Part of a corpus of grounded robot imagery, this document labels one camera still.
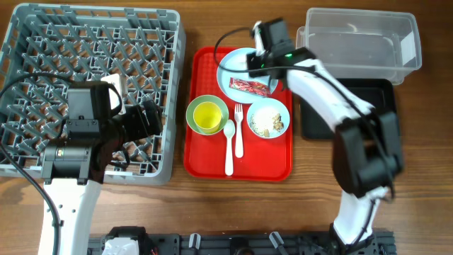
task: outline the white fork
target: white fork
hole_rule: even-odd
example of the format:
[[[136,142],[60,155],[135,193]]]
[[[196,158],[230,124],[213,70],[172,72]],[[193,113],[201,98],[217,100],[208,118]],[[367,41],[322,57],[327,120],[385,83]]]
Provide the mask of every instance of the white fork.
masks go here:
[[[243,120],[242,105],[237,103],[234,107],[234,120],[236,121],[236,146],[234,148],[234,154],[238,158],[243,156],[243,144],[242,144],[242,129],[241,124]]]

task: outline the light blue bowl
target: light blue bowl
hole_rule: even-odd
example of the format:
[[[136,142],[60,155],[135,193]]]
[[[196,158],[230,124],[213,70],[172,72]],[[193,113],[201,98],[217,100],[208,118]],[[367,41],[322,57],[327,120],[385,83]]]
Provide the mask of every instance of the light blue bowl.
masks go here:
[[[282,118],[281,121],[283,122],[283,129],[279,132],[277,132],[277,131],[270,132],[269,137],[264,137],[264,136],[257,134],[255,131],[253,131],[253,129],[251,127],[251,119],[252,119],[252,115],[254,113],[256,113],[256,111],[258,109],[269,108],[269,107],[274,108],[280,114],[280,116]],[[255,135],[257,135],[263,139],[272,139],[272,138],[276,138],[276,137],[279,137],[280,135],[282,135],[284,132],[286,132],[286,130],[289,127],[289,120],[290,120],[289,111],[286,108],[286,106],[282,102],[280,102],[276,99],[273,99],[273,98],[263,98],[259,101],[256,101],[255,103],[252,103],[252,105],[250,106],[250,108],[248,109],[248,112],[247,112],[248,127],[250,128],[250,130],[252,130],[252,132]]]

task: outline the plastic rack grid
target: plastic rack grid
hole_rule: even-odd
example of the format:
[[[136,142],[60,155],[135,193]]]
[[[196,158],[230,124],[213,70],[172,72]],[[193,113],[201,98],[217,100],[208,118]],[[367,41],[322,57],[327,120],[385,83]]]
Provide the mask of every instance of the plastic rack grid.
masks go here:
[[[126,105],[154,100],[163,110],[161,135],[125,144],[127,171],[107,169],[107,183],[164,184],[171,177],[176,137],[176,94],[183,69],[185,33],[176,11],[20,4],[0,52],[0,79],[52,72],[75,81],[121,74]],[[0,101],[1,142],[33,177],[40,177],[40,152],[67,117],[68,83],[27,79]],[[124,162],[122,152],[114,154]],[[20,176],[2,159],[0,176]]]

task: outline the wrapped snack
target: wrapped snack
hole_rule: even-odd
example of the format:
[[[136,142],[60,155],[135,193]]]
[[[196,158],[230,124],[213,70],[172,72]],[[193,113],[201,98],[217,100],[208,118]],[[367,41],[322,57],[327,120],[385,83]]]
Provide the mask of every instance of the wrapped snack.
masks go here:
[[[259,96],[270,96],[269,87],[257,81],[244,81],[241,79],[230,78],[229,87]]]

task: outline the spoon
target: spoon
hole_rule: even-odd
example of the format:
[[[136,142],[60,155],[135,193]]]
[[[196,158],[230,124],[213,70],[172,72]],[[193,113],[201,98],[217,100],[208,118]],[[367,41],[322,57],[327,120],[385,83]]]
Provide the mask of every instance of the spoon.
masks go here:
[[[226,136],[226,159],[225,159],[225,174],[227,176],[233,175],[233,147],[231,139],[234,136],[236,129],[233,120],[228,120],[224,126],[224,134]]]

